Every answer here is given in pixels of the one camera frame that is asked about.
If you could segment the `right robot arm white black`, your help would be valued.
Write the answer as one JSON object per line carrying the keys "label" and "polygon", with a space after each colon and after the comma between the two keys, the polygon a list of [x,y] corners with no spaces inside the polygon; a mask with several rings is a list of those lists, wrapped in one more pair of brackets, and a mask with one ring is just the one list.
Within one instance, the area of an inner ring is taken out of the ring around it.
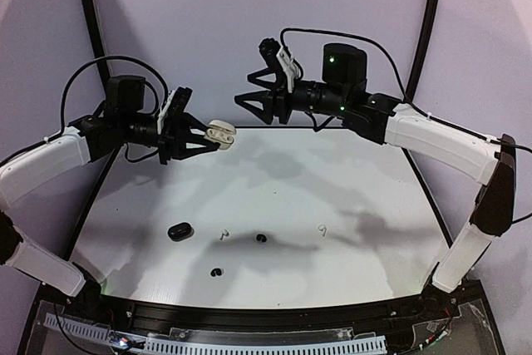
{"label": "right robot arm white black", "polygon": [[262,122],[285,125],[295,111],[338,118],[361,138],[429,156],[480,185],[468,221],[429,279],[434,288],[454,291],[494,238],[513,223],[514,139],[469,133],[393,96],[368,93],[367,54],[355,46],[324,45],[321,81],[305,81],[299,64],[272,38],[260,43],[259,53],[266,67],[248,75],[259,91],[237,95],[234,101]]}

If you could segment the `white earbud charging case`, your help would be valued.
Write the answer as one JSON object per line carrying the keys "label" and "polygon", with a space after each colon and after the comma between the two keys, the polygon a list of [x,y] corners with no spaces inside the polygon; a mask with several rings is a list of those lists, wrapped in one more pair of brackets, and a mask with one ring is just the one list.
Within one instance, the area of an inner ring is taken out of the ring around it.
{"label": "white earbud charging case", "polygon": [[236,128],[226,121],[212,120],[207,125],[204,138],[215,144],[219,144],[220,150],[228,150],[234,143],[237,135]]}

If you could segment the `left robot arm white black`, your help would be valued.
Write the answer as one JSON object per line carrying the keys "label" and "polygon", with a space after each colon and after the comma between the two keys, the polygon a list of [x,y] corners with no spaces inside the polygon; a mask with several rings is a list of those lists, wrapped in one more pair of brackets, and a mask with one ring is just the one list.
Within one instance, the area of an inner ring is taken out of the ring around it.
{"label": "left robot arm white black", "polygon": [[30,150],[1,164],[1,264],[50,286],[70,298],[94,285],[82,267],[63,259],[30,238],[8,210],[28,196],[43,193],[63,175],[97,162],[124,145],[155,152],[162,165],[223,150],[234,142],[235,129],[218,120],[205,124],[186,105],[188,87],[170,92],[154,113],[144,113],[142,76],[114,76],[108,81],[101,116],[83,116]]}

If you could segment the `white earbud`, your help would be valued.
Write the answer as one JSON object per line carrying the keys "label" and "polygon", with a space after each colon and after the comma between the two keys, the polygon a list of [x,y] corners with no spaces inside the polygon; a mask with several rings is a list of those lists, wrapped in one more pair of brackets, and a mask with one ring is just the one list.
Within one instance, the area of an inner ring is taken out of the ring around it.
{"label": "white earbud", "polygon": [[223,240],[224,238],[228,238],[228,237],[229,237],[229,231],[227,229],[222,229],[219,239]]}
{"label": "white earbud", "polygon": [[322,235],[322,237],[324,237],[327,233],[327,226],[325,224],[321,224],[318,226],[318,231],[320,232],[320,234]]}

